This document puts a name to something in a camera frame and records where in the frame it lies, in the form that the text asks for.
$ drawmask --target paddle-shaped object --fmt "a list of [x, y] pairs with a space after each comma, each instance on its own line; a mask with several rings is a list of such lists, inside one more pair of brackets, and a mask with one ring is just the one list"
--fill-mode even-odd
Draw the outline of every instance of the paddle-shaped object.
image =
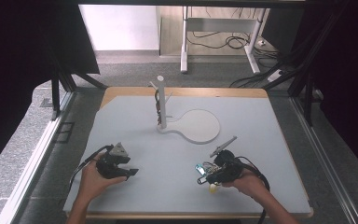
[[154, 87], [156, 89], [155, 98], [158, 111], [157, 129], [160, 133], [179, 133], [187, 141], [194, 144], [207, 144], [219, 134], [219, 120], [207, 110], [190, 110], [177, 120], [167, 121], [164, 77], [158, 76], [158, 87]]
[[207, 144], [220, 132], [219, 120], [207, 110], [194, 109], [175, 120], [167, 121], [167, 127], [157, 127], [160, 133], [179, 133], [185, 140], [194, 144]]

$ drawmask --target human hand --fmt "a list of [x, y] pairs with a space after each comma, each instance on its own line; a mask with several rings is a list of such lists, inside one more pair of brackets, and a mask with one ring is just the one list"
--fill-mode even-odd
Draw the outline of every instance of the human hand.
[[235, 179], [233, 182], [222, 183], [222, 186], [226, 188], [234, 187], [239, 192], [252, 197], [256, 201], [263, 194], [269, 193], [263, 181], [248, 169], [242, 170], [240, 178]]
[[96, 167], [97, 160], [102, 155], [103, 153], [98, 154], [94, 160], [83, 168], [80, 188], [76, 198], [77, 200], [83, 201], [83, 203], [89, 203], [92, 199], [104, 192], [107, 187], [127, 180], [126, 176], [112, 179], [105, 179], [102, 177]]

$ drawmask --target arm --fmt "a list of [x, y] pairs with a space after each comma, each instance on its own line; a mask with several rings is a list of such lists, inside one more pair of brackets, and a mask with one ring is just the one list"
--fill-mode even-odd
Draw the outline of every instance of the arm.
[[97, 171], [95, 161], [100, 156], [101, 154], [83, 168], [79, 192], [72, 206], [71, 213], [66, 220], [66, 224], [86, 223], [87, 208], [91, 200], [100, 195], [110, 185], [118, 184], [127, 179], [126, 176], [113, 179], [103, 178]]
[[266, 209], [271, 220], [276, 224], [298, 224], [299, 222], [290, 215], [286, 209], [265, 188], [261, 181], [251, 171], [244, 169], [240, 179], [223, 184], [224, 187], [234, 187], [239, 192], [252, 197]]

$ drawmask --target black curtain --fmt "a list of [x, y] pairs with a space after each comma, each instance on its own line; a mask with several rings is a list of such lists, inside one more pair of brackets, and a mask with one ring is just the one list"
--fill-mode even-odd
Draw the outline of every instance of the black curtain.
[[313, 66], [321, 109], [358, 157], [358, 0], [351, 0]]
[[0, 1], [0, 153], [55, 69], [99, 74], [78, 6], [34, 2]]

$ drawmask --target white table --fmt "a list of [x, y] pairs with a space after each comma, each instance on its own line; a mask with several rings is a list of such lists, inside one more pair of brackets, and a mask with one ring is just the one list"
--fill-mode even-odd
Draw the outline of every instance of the white table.
[[[154, 89], [109, 88], [103, 107], [96, 115], [82, 161], [100, 147], [121, 142], [131, 160], [120, 166], [139, 168], [139, 172], [93, 200], [88, 217], [260, 216], [262, 207], [236, 189], [221, 188], [211, 194], [208, 184], [197, 184], [200, 175], [195, 170], [196, 164], [213, 161], [209, 155], [233, 135], [238, 139], [227, 149], [236, 156], [247, 157], [260, 169], [282, 205], [295, 216], [312, 215], [307, 193], [263, 90], [166, 89], [171, 91], [167, 115], [179, 116], [190, 109], [206, 109], [219, 119], [220, 134], [205, 145], [191, 144], [176, 133], [160, 134], [156, 130]], [[80, 175], [76, 177], [64, 211], [71, 210], [79, 180]]]

